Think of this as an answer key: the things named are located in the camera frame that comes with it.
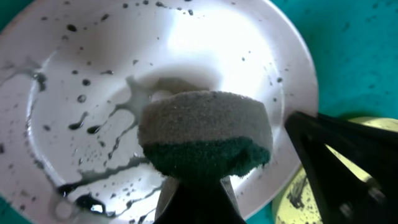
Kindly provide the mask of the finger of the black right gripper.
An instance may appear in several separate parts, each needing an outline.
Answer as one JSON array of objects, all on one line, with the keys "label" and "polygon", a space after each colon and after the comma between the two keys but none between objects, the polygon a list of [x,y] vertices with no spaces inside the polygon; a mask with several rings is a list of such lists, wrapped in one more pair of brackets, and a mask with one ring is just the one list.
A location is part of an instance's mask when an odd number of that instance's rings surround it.
[{"label": "finger of the black right gripper", "polygon": [[285,128],[323,223],[397,223],[397,133],[292,113]]}]

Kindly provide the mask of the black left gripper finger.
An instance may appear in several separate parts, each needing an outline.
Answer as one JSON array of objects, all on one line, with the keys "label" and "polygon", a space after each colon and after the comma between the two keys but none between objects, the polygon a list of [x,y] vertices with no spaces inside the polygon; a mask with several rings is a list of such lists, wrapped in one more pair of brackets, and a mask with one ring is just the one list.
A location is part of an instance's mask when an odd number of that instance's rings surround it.
[{"label": "black left gripper finger", "polygon": [[154,224],[245,224],[229,177],[214,189],[194,189],[166,178]]}]

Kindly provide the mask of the yellow green speckled plate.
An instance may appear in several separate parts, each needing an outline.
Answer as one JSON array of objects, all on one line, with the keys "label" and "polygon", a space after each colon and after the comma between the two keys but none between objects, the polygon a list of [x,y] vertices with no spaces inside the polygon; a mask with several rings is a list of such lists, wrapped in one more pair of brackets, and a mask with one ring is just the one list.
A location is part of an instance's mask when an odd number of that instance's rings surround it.
[{"label": "yellow green speckled plate", "polygon": [[[349,121],[373,128],[397,132],[397,119],[393,118],[360,117],[351,118]],[[330,146],[326,145],[326,147],[358,179],[367,184],[376,185],[376,181],[370,174]],[[302,166],[299,167],[297,173],[292,177],[286,188],[272,201],[272,216],[274,223],[323,223],[307,174]]]}]

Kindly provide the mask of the teal grey sponge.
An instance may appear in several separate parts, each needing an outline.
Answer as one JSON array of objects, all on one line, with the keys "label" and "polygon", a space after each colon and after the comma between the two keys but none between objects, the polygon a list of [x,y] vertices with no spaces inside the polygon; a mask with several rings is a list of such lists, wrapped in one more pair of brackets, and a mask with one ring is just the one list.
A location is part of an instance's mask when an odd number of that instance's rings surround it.
[{"label": "teal grey sponge", "polygon": [[159,172],[186,182],[242,177],[272,154],[263,103],[222,91],[191,91],[148,104],[137,137]]}]

